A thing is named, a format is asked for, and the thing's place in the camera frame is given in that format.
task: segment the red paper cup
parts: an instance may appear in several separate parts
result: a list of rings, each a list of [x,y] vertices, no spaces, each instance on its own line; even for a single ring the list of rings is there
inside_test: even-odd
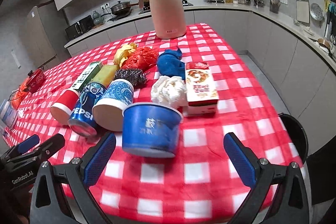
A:
[[[60,124],[67,126],[69,117],[78,98],[79,93],[76,90],[67,89],[50,107],[51,115]]]

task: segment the pepsi can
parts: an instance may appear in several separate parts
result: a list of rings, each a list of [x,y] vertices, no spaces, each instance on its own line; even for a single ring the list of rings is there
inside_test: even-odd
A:
[[[83,89],[68,120],[70,128],[78,135],[90,137],[97,135],[97,123],[93,119],[92,107],[97,103],[106,87],[99,82],[91,82]]]

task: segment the blue cloth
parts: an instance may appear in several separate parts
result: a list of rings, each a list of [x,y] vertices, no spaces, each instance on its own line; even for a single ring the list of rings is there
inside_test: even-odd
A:
[[[177,51],[165,50],[157,59],[157,68],[161,75],[168,77],[181,76],[185,80],[184,63],[180,61],[182,52],[179,48]]]

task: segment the tablecloth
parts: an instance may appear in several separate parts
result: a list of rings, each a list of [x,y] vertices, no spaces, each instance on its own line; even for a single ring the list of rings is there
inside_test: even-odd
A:
[[[159,53],[179,47],[183,62],[208,62],[220,100],[215,115],[184,117],[173,159],[127,154],[121,148],[122,135],[117,133],[115,152],[97,184],[90,187],[106,213],[156,223],[216,222],[232,217],[249,188],[242,184],[223,148],[223,136],[228,132],[236,133],[258,157],[273,164],[296,161],[302,165],[263,88],[230,45],[204,23],[188,26],[186,35],[176,39],[159,39],[152,31],[111,42],[46,71],[41,89],[21,103],[24,116],[9,132],[6,143],[16,145],[33,134],[43,142],[60,133],[66,145],[50,162],[68,163],[74,156],[81,157],[94,143],[61,126],[49,107],[90,62],[112,64],[116,50],[130,42]],[[151,86],[159,78],[157,67],[148,71],[147,78],[146,86],[135,90],[135,102],[150,101]],[[271,187],[264,207],[270,205],[275,189]],[[64,190],[71,195],[67,185]]]

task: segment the screw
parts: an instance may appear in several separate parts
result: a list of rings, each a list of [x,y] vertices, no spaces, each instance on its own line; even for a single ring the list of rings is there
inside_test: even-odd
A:
[[[44,161],[43,163],[41,163],[42,168],[45,168],[49,165],[49,163],[47,161]]]
[[[262,165],[268,164],[268,160],[266,158],[261,158],[259,161]]]
[[[71,160],[71,163],[72,163],[72,164],[78,164],[80,161],[81,161],[80,158],[75,157],[75,158],[73,158],[73,159]]]
[[[291,163],[291,166],[293,168],[298,168],[299,167],[299,165],[296,162],[294,162],[294,161]]]

